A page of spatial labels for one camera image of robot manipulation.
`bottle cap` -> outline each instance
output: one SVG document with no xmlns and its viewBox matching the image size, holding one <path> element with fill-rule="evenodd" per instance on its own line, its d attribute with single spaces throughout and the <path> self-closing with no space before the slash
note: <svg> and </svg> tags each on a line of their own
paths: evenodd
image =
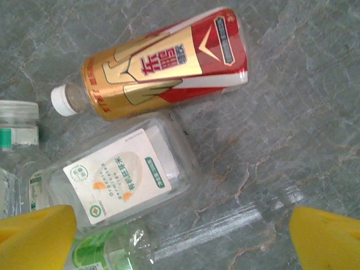
<svg viewBox="0 0 360 270">
<path fill-rule="evenodd" d="M 0 118 L 39 120 L 39 106 L 28 101 L 0 100 Z"/>
<path fill-rule="evenodd" d="M 62 116 L 70 116 L 77 114 L 77 112 L 74 111 L 73 108 L 71 108 L 68 98 L 66 97 L 65 89 L 66 84 L 63 84 L 59 87 L 55 87 L 51 91 L 52 106 Z"/>
</svg>

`gray marble surface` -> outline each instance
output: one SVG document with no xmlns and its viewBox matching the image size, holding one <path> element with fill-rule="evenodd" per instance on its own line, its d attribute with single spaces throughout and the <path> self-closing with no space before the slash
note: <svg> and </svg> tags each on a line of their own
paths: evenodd
<svg viewBox="0 0 360 270">
<path fill-rule="evenodd" d="M 51 106 L 51 89 L 86 57 L 213 7 L 239 14 L 250 82 L 174 108 L 202 176 L 196 192 L 144 217 L 156 269 L 301 269 L 288 230 L 295 205 L 360 218 L 359 1 L 0 5 L 0 98 L 39 103 L 41 149 L 54 161 L 110 124 Z"/>
</svg>

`green logo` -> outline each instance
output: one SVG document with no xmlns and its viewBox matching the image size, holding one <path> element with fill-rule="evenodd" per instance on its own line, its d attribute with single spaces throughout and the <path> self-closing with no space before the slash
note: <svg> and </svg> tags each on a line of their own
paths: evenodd
<svg viewBox="0 0 360 270">
<path fill-rule="evenodd" d="M 146 157 L 145 158 L 146 164 L 148 166 L 148 168 L 150 169 L 150 172 L 152 174 L 152 177 L 155 180 L 155 183 L 157 185 L 158 188 L 164 188 L 165 184 L 164 181 L 162 180 L 160 173 L 154 163 L 154 160 L 151 157 Z"/>
<path fill-rule="evenodd" d="M 82 165 L 75 165 L 70 170 L 70 176 L 75 182 L 83 182 L 88 176 L 88 170 Z"/>
<path fill-rule="evenodd" d="M 98 205 L 90 207 L 90 215 L 94 218 L 98 218 L 101 215 L 101 208 Z"/>
</svg>

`white label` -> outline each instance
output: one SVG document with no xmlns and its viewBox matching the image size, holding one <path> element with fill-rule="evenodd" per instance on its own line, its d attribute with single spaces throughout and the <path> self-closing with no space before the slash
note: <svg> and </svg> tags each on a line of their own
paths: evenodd
<svg viewBox="0 0 360 270">
<path fill-rule="evenodd" d="M 171 190 L 143 129 L 64 167 L 92 225 Z"/>
<path fill-rule="evenodd" d="M 101 263 L 93 263 L 84 267 L 76 268 L 75 270 L 104 270 Z"/>
<path fill-rule="evenodd" d="M 42 170 L 37 171 L 30 178 L 30 210 L 36 210 L 36 199 L 42 192 L 42 180 L 41 180 Z"/>
</svg>

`yellow object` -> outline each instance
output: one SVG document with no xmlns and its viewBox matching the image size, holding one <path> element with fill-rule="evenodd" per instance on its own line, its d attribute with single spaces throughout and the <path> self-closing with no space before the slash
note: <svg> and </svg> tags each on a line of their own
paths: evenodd
<svg viewBox="0 0 360 270">
<path fill-rule="evenodd" d="M 301 206 L 289 227 L 304 270 L 360 269 L 360 220 Z"/>
<path fill-rule="evenodd" d="M 77 230 L 70 205 L 0 220 L 0 269 L 63 269 Z"/>
</svg>

